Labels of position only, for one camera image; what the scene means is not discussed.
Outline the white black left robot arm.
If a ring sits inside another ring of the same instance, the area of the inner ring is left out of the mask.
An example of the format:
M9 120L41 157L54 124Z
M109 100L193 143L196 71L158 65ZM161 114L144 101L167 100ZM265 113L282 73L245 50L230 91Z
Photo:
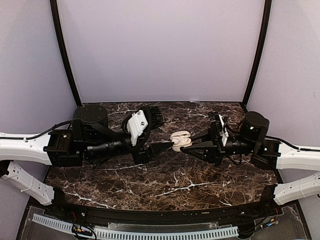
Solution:
M151 132L163 124L157 106L143 106L123 120L121 131L113 131L107 109L87 104L77 108L71 120L42 133L1 133L0 178L41 205L50 206L58 217L67 218L71 208L64 202L64 192L36 179L19 165L20 161L60 168L80 167L87 161L100 167L113 157L131 155L135 164L145 164L173 145L170 141L148 143Z

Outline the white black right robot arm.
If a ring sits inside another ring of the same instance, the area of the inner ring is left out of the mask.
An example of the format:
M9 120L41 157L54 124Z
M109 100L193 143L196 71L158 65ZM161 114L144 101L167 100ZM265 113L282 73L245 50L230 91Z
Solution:
M255 213L266 217L288 202L320 193L320 149L295 146L277 137L268 136L270 122L255 111L248 111L238 130L230 128L227 118L218 112L208 114L210 127L188 138L189 146L180 150L204 162L219 166L223 158L250 155L250 163L267 171L300 169L314 174L292 182L276 183L263 189L261 201L255 205Z

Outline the white charging case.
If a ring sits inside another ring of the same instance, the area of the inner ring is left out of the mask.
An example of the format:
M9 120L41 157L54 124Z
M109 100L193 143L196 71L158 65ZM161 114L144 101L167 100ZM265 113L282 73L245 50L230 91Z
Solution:
M191 134L186 130L172 133L170 140L173 143L172 150L174 152L181 152L181 148L187 148L192 145Z

